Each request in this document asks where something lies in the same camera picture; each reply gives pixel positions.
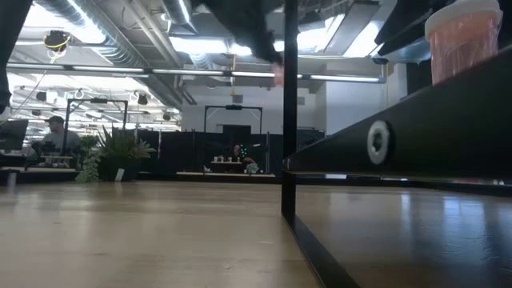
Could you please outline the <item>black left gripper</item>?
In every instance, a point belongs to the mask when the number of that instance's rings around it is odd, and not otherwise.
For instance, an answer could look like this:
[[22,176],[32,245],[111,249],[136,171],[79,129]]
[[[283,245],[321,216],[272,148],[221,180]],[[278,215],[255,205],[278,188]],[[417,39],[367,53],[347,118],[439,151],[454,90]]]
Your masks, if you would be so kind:
[[190,0],[193,9],[205,6],[232,33],[237,43],[248,46],[253,56],[282,65],[274,47],[274,35],[267,28],[266,16],[280,7],[280,0]]

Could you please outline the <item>white round shelf fastener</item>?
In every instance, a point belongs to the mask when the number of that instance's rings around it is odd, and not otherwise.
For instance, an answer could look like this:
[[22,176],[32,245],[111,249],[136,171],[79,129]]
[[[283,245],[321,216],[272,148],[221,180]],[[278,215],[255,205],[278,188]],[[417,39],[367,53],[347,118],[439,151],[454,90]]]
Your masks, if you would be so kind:
[[374,122],[368,131],[366,149],[369,160],[375,165],[385,162],[391,152],[392,134],[384,121]]

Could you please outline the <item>long ceiling light bar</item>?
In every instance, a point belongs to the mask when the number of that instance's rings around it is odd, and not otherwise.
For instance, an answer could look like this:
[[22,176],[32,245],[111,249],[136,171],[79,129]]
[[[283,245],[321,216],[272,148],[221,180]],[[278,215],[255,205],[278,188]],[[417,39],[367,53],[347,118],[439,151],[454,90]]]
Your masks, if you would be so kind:
[[[27,62],[8,62],[7,69],[12,70],[43,70],[43,71],[73,71],[108,74],[135,75],[185,75],[185,76],[213,76],[229,78],[273,78],[274,73],[270,72],[249,72],[232,70],[190,70],[178,68],[140,68],[140,67],[116,67],[116,66],[82,66],[66,64],[43,64]],[[361,83],[384,83],[383,77],[367,77],[356,75],[329,75],[329,74],[297,74],[298,80],[325,81],[325,82],[361,82]]]

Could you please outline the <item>person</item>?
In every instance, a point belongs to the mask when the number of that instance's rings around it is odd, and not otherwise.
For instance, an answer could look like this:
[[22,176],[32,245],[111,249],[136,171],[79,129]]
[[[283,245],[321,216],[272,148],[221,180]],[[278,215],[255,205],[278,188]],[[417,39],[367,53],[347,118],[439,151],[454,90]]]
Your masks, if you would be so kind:
[[248,156],[247,148],[241,144],[234,145],[233,154],[231,155],[233,162],[237,162],[232,168],[235,173],[255,173],[259,168],[257,162]]
[[49,125],[50,132],[46,134],[40,142],[35,142],[31,147],[37,154],[60,154],[65,140],[65,132],[67,132],[65,151],[76,150],[80,147],[80,137],[71,130],[65,130],[64,119],[62,117],[52,116],[48,118],[46,122]]

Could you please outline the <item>background wooden table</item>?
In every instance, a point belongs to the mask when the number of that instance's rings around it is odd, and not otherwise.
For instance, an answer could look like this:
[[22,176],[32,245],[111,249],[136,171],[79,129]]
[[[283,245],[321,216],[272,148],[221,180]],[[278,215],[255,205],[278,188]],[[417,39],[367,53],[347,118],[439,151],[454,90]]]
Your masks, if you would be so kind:
[[177,172],[180,176],[211,176],[211,177],[252,177],[252,178],[275,178],[274,174],[231,174],[213,172]]

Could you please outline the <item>potted green succulent plant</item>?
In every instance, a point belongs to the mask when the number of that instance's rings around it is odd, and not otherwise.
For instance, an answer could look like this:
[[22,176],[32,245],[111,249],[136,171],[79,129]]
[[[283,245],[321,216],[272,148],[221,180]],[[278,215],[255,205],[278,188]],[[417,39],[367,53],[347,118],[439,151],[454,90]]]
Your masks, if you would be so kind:
[[142,162],[156,152],[135,132],[115,127],[111,132],[103,127],[98,143],[100,147],[89,152],[82,162],[76,182],[132,181],[138,175]]

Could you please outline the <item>black background monitor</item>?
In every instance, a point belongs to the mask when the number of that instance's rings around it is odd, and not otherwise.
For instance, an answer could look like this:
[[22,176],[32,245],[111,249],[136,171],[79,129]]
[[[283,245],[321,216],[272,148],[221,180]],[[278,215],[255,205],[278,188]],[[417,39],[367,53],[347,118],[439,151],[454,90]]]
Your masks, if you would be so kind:
[[21,150],[28,123],[26,119],[0,123],[0,150]]

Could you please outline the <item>black background rig frame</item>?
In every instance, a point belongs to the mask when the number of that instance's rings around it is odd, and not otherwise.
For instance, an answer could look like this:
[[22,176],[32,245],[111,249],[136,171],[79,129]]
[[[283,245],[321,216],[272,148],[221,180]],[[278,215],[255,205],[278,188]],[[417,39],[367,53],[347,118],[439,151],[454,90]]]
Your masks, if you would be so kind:
[[204,115],[203,115],[203,132],[207,133],[207,120],[209,116],[212,116],[212,114],[208,115],[209,109],[224,109],[224,110],[258,110],[260,113],[260,116],[258,118],[259,120],[259,133],[262,134],[262,118],[263,118],[263,108],[262,107],[256,107],[256,106],[240,106],[240,105],[225,105],[225,106],[204,106]]
[[94,104],[107,104],[107,103],[122,103],[124,105],[124,109],[121,110],[123,121],[122,121],[122,128],[126,128],[126,122],[127,122],[127,115],[128,115],[128,101],[127,100],[112,100],[108,98],[90,98],[90,99],[79,99],[79,98],[69,98],[67,99],[67,106],[66,106],[66,117],[65,117],[65,123],[64,123],[64,135],[63,135],[63,142],[62,142],[62,148],[61,148],[61,156],[64,156],[66,153],[67,148],[67,135],[68,135],[68,129],[70,124],[70,115],[74,112],[74,109],[71,109],[71,104],[73,102],[78,102],[77,108],[84,102],[90,102]]

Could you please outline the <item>black partition wall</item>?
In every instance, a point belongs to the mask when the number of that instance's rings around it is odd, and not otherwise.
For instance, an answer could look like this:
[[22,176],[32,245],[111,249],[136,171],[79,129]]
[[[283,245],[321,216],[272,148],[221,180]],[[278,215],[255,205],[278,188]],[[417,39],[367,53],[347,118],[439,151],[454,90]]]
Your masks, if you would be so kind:
[[260,174],[281,175],[283,136],[270,132],[252,134],[246,127],[226,133],[200,131],[157,132],[141,130],[139,135],[156,149],[142,162],[141,171],[152,174],[177,172],[228,173],[237,162],[231,155],[236,144],[247,148]]

